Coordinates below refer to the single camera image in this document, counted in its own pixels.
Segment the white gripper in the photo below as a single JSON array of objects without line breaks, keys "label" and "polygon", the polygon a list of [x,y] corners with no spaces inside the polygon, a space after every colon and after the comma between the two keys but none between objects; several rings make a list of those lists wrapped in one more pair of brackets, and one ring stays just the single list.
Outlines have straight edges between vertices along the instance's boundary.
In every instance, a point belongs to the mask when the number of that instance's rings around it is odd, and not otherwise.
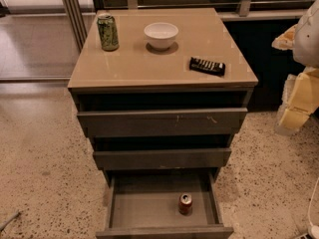
[{"label": "white gripper", "polygon": [[[292,50],[296,25],[274,39],[271,46],[277,50]],[[285,109],[279,125],[287,129],[299,129],[319,108],[319,69],[306,67],[298,76],[289,75],[285,81],[282,102]]]}]

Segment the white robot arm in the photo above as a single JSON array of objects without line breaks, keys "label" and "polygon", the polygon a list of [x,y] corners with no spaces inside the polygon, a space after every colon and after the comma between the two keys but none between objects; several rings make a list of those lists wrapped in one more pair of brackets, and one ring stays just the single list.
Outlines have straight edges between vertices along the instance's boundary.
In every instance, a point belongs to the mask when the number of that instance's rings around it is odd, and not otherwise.
[{"label": "white robot arm", "polygon": [[287,77],[277,112],[276,132],[291,135],[319,108],[319,0],[297,24],[275,38],[272,47],[291,50],[293,59],[305,67],[297,76]]}]

